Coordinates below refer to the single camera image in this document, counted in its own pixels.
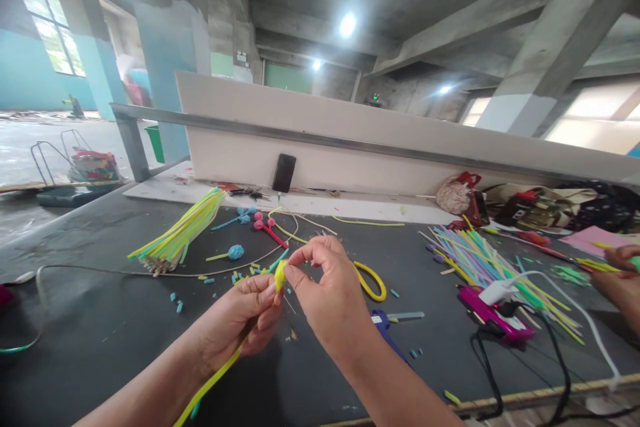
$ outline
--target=green trash bin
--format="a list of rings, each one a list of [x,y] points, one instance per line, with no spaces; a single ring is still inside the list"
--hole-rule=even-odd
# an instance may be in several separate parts
[[[145,130],[149,134],[155,159],[160,163],[165,163],[165,152],[162,150],[162,141],[160,140],[160,127],[152,125],[151,127],[145,127]]]

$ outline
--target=bundle of pipe cleaners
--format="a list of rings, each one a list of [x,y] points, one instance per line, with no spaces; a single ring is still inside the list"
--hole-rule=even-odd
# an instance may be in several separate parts
[[[218,187],[209,191],[162,236],[129,254],[137,258],[154,276],[173,271],[184,262],[189,244],[209,226],[218,213],[225,192]]]
[[[500,255],[485,238],[473,230],[454,232],[438,227],[429,228],[429,230],[437,242],[436,249],[444,254],[448,260],[453,261],[453,264],[457,266],[456,271],[468,284],[486,288],[494,280],[514,278],[521,273]],[[516,287],[519,290],[518,300],[543,312],[551,320],[557,322],[573,339],[584,345],[582,333],[579,331],[582,325],[561,311],[571,311],[569,307],[528,279],[522,279],[516,284]],[[523,315],[535,327],[540,328],[526,312],[523,310],[520,312],[523,312]]]

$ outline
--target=mobile phone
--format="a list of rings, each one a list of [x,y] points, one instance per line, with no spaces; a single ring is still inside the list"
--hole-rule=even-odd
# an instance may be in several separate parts
[[[491,219],[489,218],[489,212],[487,212],[487,204],[485,203],[485,197],[481,191],[474,190],[473,195],[475,197],[475,203],[478,206],[478,214],[483,225],[489,225]]]
[[[281,153],[278,157],[278,166],[275,168],[273,178],[273,190],[287,193],[291,187],[293,169],[295,168],[295,157]]]

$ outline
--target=person's hand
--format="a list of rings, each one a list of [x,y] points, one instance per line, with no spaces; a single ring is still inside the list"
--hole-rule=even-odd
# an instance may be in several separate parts
[[[635,266],[628,262],[631,257],[636,256],[640,256],[640,246],[636,245],[605,250],[605,259],[609,265],[629,272],[636,272]]]
[[[298,268],[305,262],[322,267],[318,284]],[[284,268],[309,325],[334,360],[340,350],[353,348],[352,340],[363,339],[363,332],[375,331],[358,273],[336,237],[312,238]]]
[[[591,285],[620,310],[640,305],[640,274],[636,272],[593,272]]]
[[[205,376],[224,365],[247,333],[242,356],[256,354],[267,345],[282,312],[281,296],[282,293],[275,293],[272,275],[249,277],[220,297],[193,323],[183,337],[201,358]]]

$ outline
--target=black cable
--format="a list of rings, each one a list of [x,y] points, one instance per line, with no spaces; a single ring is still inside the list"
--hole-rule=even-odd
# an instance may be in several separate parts
[[[558,340],[555,337],[555,333],[553,332],[551,324],[549,323],[547,318],[543,314],[540,314],[538,311],[531,309],[531,313],[542,320],[545,324],[545,327],[547,327],[547,331],[549,331],[549,337],[551,337],[551,343],[553,344],[553,349],[555,350],[555,355],[558,357],[558,363],[560,364],[560,368],[562,369],[562,373],[565,377],[565,389],[562,391],[562,395],[560,395],[560,400],[558,400],[558,405],[555,408],[553,417],[551,417],[551,420],[547,424],[549,426],[555,426],[563,422],[561,421],[562,412],[567,407],[567,404],[569,403],[569,397],[571,395],[571,376],[569,375],[569,369],[567,369],[565,360],[562,357],[562,352],[560,352],[560,346],[558,345]]]
[[[480,337],[480,333],[482,332],[481,328],[475,333],[475,338],[478,341],[478,345],[480,346],[480,352],[482,353],[483,361],[481,362],[485,372],[487,373],[487,379],[489,379],[489,385],[491,385],[491,389],[493,391],[493,395],[497,402],[495,410],[490,414],[484,414],[480,417],[477,417],[476,420],[478,422],[482,422],[484,420],[492,419],[495,417],[500,417],[505,409],[505,405],[502,401],[502,395],[500,394],[500,388],[493,377],[493,371],[491,370],[491,363],[489,363],[489,357],[487,357],[487,351],[485,350],[485,346],[482,343],[482,338]]]

